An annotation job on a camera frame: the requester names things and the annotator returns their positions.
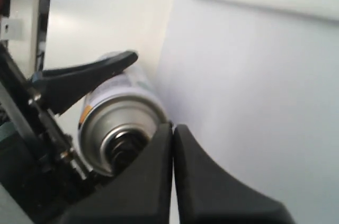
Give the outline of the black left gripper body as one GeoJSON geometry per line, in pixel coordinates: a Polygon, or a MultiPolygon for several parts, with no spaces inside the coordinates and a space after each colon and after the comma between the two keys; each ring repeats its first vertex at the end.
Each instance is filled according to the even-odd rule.
{"type": "Polygon", "coordinates": [[[1,47],[1,185],[34,223],[51,223],[108,179],[85,166],[41,94],[1,47]]]}

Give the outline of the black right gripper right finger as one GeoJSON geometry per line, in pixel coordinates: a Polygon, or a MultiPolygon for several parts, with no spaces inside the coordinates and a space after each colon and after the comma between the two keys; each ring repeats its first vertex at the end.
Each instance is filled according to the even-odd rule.
{"type": "Polygon", "coordinates": [[[174,131],[174,175],[181,223],[291,223],[276,201],[222,169],[188,126],[174,131]]]}

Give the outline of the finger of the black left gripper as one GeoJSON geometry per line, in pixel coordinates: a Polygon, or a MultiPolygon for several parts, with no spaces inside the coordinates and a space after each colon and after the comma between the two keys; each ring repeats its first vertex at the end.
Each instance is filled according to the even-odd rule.
{"type": "Polygon", "coordinates": [[[135,51],[120,52],[90,64],[43,70],[33,74],[33,87],[41,94],[42,106],[63,114],[106,80],[121,74],[138,59],[135,51]]]}

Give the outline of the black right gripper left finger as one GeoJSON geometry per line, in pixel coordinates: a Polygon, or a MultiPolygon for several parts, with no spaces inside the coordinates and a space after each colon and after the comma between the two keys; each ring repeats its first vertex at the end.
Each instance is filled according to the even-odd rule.
{"type": "Polygon", "coordinates": [[[67,210],[60,223],[169,223],[172,135],[172,126],[161,124],[128,168],[67,210]]]}

